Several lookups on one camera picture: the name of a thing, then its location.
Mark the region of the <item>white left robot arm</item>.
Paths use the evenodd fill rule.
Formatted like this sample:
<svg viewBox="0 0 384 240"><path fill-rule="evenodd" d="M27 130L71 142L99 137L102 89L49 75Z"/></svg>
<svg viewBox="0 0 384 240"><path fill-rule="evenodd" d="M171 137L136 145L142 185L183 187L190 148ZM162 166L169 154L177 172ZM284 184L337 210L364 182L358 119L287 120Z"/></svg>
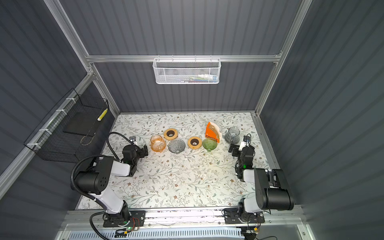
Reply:
<svg viewBox="0 0 384 240"><path fill-rule="evenodd" d="M103 208L105 221L125 227L135 223L126 201L109 187L110 176L133 177L138 160L148 156L148 147L127 145L122 150L123 160L112 156L94 155L80 160L71 171L71 188Z"/></svg>

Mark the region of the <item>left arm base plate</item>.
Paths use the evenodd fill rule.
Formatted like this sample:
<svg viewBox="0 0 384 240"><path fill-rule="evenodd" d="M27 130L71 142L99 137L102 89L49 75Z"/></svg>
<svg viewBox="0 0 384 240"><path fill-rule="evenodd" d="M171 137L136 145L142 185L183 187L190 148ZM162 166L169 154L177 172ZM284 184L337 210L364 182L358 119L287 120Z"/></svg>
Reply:
<svg viewBox="0 0 384 240"><path fill-rule="evenodd" d="M103 214L104 228L142 227L146 211L129 211L127 214Z"/></svg>

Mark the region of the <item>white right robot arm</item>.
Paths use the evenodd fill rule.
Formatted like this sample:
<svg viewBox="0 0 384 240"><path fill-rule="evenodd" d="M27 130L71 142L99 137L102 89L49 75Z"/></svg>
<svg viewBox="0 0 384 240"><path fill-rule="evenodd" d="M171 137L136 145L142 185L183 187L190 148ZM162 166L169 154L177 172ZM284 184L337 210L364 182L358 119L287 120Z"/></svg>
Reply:
<svg viewBox="0 0 384 240"><path fill-rule="evenodd" d="M235 218L241 222L256 222L264 211L294 208L295 200L283 170L254 168L255 148L251 145L230 145L229 153L237 158L235 173L238 179L254 185L254 193L238 203Z"/></svg>

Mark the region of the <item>green glass dripper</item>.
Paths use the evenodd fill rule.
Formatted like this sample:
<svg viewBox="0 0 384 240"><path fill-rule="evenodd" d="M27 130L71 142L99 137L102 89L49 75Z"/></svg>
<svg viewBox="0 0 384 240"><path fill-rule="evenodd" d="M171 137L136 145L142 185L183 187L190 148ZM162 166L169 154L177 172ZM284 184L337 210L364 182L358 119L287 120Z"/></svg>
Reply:
<svg viewBox="0 0 384 240"><path fill-rule="evenodd" d="M202 146L207 150L207 152L211 152L217 148L218 143L214 139L205 138L202 142Z"/></svg>

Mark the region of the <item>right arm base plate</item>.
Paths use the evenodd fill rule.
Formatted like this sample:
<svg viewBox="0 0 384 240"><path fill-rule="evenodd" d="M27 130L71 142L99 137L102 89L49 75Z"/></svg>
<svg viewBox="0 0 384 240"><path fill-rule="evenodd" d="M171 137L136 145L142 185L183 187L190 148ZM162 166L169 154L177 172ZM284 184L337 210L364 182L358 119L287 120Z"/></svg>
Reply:
<svg viewBox="0 0 384 240"><path fill-rule="evenodd" d="M238 208L225 208L222 210L222 215L225 223L229 225L265 223L265 218L261 216L261 213L241 212Z"/></svg>

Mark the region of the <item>orange glass carafe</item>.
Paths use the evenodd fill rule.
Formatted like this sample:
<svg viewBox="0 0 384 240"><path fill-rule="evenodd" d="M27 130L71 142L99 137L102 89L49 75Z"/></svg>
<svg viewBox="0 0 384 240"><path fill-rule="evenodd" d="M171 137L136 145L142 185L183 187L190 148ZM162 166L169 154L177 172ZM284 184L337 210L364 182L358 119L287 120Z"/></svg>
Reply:
<svg viewBox="0 0 384 240"><path fill-rule="evenodd" d="M151 149L155 152L162 152L166 148L166 142L160 135L152 135L150 142Z"/></svg>

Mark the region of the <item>grey glass carafe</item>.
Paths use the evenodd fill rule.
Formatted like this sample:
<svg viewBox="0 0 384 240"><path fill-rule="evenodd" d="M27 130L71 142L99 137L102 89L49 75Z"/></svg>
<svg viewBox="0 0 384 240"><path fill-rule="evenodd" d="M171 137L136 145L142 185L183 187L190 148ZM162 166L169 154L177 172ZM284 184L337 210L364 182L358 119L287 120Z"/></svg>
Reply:
<svg viewBox="0 0 384 240"><path fill-rule="evenodd" d="M231 145L237 145L240 141L240 130L238 127L233 126L228 129L225 134L225 140Z"/></svg>

